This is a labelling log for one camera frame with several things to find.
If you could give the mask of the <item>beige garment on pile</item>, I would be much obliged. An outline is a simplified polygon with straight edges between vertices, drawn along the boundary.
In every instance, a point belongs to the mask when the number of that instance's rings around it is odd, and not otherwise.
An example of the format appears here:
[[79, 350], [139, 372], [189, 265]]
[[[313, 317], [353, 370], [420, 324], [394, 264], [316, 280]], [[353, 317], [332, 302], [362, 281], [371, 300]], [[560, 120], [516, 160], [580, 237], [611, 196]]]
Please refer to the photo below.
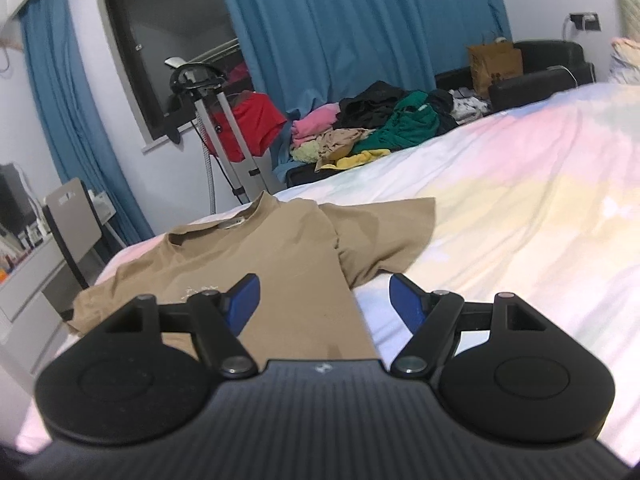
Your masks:
[[329, 128], [318, 136], [318, 160], [316, 169], [337, 162], [346, 157], [354, 145], [360, 140], [367, 139], [373, 129], [366, 128]]

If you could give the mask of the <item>dark window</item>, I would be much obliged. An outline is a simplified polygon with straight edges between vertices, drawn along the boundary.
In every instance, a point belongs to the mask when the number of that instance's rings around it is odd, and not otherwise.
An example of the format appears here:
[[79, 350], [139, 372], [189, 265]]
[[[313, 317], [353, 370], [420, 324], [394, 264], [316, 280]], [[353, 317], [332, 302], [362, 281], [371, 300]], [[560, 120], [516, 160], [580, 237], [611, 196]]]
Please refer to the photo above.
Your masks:
[[170, 88], [172, 66], [205, 62], [250, 86], [224, 0], [104, 0], [132, 93], [153, 140], [178, 144], [194, 108]]

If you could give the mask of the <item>blue curtain left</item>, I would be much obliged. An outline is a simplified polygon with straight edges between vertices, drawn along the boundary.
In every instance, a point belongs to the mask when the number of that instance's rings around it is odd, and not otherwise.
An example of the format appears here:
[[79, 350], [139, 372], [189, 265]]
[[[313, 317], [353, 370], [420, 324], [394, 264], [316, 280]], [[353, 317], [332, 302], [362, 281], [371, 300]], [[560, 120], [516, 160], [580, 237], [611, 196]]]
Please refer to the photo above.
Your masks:
[[153, 236], [106, 134], [82, 64], [68, 0], [28, 0], [20, 24], [30, 88], [62, 182], [104, 192], [116, 233], [136, 244]]

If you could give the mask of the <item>grey black chair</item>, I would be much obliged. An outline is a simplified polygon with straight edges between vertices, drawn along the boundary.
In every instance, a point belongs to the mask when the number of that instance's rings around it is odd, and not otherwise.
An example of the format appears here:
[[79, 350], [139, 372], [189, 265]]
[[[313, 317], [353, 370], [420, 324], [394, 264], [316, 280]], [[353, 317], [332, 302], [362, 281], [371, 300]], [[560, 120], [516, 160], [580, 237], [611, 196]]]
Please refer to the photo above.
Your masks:
[[107, 257], [114, 254], [115, 242], [96, 213], [85, 183], [78, 178], [49, 194], [42, 212], [63, 257], [61, 269], [53, 272], [43, 295], [68, 322], [74, 315], [75, 298], [96, 284]]

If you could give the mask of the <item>wavy vanity mirror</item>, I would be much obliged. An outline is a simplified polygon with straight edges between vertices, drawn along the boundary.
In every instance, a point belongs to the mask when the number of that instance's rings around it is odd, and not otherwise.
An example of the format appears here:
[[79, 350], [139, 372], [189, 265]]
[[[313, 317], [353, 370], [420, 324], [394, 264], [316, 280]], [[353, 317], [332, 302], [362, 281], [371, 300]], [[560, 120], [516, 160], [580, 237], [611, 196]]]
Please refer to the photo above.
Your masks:
[[26, 174], [17, 164], [1, 165], [1, 226], [15, 237], [33, 226], [40, 205], [30, 188]]

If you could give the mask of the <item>blue curtain right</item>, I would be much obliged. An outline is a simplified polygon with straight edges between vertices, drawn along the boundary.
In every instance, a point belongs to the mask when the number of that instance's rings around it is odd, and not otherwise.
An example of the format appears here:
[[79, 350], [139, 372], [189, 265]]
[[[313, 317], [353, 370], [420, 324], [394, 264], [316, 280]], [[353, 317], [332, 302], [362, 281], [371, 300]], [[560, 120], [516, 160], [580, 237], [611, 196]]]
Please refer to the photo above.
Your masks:
[[255, 88], [288, 114], [375, 81], [434, 88], [511, 27], [503, 0], [224, 0]]

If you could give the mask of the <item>black sofa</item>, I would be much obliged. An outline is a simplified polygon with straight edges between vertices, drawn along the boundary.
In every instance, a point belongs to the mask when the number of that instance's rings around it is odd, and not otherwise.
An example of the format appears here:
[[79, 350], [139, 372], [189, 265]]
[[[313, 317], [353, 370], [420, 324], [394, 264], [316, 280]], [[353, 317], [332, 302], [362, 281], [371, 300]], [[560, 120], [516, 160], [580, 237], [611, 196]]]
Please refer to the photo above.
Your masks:
[[555, 93], [597, 81], [594, 66], [586, 61], [580, 44], [565, 40], [525, 40], [514, 44], [522, 51], [524, 74], [489, 87], [487, 98], [473, 88], [470, 63], [435, 76], [437, 89], [468, 89], [485, 100], [489, 109], [503, 112], [550, 98]]

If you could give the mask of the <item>brown paper bag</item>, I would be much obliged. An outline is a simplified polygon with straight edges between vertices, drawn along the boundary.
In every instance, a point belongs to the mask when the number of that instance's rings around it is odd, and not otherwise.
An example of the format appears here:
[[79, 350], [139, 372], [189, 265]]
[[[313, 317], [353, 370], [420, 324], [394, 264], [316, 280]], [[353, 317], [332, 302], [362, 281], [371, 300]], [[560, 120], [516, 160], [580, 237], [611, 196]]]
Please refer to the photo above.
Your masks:
[[522, 51], [512, 41], [499, 37], [490, 44], [466, 48], [474, 91], [487, 98], [489, 87], [524, 74]]

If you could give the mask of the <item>pink garment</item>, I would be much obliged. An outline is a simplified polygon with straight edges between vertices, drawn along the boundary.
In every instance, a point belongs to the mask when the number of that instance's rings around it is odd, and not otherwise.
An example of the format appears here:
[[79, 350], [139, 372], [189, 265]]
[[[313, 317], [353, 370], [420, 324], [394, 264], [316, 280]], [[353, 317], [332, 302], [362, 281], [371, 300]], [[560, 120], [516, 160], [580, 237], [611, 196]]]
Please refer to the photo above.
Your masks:
[[337, 103], [324, 104], [304, 118], [292, 122], [291, 138], [294, 148], [314, 140], [324, 133], [336, 122], [340, 106]]

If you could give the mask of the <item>white dressing table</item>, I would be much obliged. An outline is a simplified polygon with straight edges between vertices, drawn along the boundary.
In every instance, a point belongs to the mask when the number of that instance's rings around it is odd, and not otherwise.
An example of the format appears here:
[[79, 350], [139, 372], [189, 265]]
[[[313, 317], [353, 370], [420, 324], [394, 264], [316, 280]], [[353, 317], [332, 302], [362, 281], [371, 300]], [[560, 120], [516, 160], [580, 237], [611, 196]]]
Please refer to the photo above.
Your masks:
[[1, 283], [1, 366], [24, 387], [67, 338], [61, 315], [44, 294], [64, 263], [48, 237]]

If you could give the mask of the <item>red garment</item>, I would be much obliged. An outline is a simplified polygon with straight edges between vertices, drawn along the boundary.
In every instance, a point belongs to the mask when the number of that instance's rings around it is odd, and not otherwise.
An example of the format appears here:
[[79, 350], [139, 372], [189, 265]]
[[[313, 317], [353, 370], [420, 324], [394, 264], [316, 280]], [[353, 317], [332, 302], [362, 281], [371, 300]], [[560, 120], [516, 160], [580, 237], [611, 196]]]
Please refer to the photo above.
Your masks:
[[[231, 110], [254, 157], [265, 154], [286, 124], [285, 116], [263, 93], [243, 91]], [[218, 128], [218, 138], [230, 162], [242, 162], [244, 155], [224, 112], [217, 106], [209, 113], [209, 117]]]

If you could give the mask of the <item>black garment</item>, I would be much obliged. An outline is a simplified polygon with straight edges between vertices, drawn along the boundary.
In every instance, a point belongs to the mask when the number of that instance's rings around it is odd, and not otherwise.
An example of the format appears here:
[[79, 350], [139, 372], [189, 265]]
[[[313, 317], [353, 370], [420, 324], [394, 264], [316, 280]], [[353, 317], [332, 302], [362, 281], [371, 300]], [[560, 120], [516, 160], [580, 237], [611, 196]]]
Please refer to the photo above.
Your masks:
[[[395, 106], [409, 94], [410, 91], [385, 81], [375, 81], [356, 96], [338, 102], [338, 113], [332, 128], [380, 128], [390, 119]], [[442, 89], [426, 92], [425, 102], [438, 116], [439, 136], [457, 128], [458, 123], [451, 115], [454, 98], [450, 93]]]

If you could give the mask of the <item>blue curtain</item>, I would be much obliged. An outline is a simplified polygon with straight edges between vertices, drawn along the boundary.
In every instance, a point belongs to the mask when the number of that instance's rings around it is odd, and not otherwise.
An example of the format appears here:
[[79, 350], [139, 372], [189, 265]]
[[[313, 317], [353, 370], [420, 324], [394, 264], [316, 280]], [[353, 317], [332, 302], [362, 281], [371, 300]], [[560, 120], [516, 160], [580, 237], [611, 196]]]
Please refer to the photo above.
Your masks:
[[255, 88], [288, 114], [375, 81], [434, 88], [511, 27], [503, 0], [224, 0]]
[[62, 182], [104, 192], [116, 233], [136, 244], [153, 236], [106, 134], [82, 64], [68, 0], [28, 0], [20, 24], [30, 88]]

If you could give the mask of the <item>green garment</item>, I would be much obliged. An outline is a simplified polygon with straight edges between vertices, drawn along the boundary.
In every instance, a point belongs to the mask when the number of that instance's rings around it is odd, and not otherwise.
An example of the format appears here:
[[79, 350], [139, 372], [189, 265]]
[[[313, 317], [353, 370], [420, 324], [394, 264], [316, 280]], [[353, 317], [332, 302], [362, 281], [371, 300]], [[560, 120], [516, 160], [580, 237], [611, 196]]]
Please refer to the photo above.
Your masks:
[[359, 140], [350, 154], [397, 152], [437, 138], [457, 125], [451, 116], [453, 109], [454, 99], [444, 90], [410, 92], [395, 105], [387, 122]]

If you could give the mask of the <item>yellow garment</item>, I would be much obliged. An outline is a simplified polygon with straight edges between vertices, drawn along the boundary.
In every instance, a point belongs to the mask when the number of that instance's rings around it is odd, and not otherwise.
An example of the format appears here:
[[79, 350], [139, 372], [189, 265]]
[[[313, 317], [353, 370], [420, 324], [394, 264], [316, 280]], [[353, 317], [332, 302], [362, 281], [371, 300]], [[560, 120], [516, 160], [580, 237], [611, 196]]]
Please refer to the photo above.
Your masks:
[[380, 148], [379, 150], [365, 150], [356, 155], [337, 159], [336, 162], [326, 162], [320, 166], [320, 169], [345, 171], [370, 164], [370, 162], [375, 162], [376, 160], [384, 158], [390, 154], [392, 154], [392, 152], [390, 150], [386, 150], [386, 148]]

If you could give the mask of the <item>wall power outlet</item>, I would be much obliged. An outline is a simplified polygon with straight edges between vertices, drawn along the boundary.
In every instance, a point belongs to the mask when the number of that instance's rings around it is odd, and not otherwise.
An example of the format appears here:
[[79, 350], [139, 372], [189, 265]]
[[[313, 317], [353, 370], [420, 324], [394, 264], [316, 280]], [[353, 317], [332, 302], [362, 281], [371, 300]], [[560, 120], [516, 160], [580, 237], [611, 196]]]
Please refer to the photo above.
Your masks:
[[576, 30], [583, 32], [600, 32], [600, 18], [597, 13], [571, 13], [570, 22]]

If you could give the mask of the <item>tan t-shirt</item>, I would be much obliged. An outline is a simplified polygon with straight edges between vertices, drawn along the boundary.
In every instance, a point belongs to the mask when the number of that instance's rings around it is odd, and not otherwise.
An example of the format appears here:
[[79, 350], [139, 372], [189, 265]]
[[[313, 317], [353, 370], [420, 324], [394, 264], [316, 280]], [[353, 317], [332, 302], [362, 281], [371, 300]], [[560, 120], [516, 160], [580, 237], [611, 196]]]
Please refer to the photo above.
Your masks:
[[432, 238], [435, 210], [431, 197], [337, 206], [262, 194], [232, 218], [166, 233], [81, 292], [70, 325], [86, 334], [134, 296], [173, 304], [226, 292], [254, 273], [259, 304], [239, 338], [258, 364], [374, 359], [352, 289], [382, 272], [408, 270]]

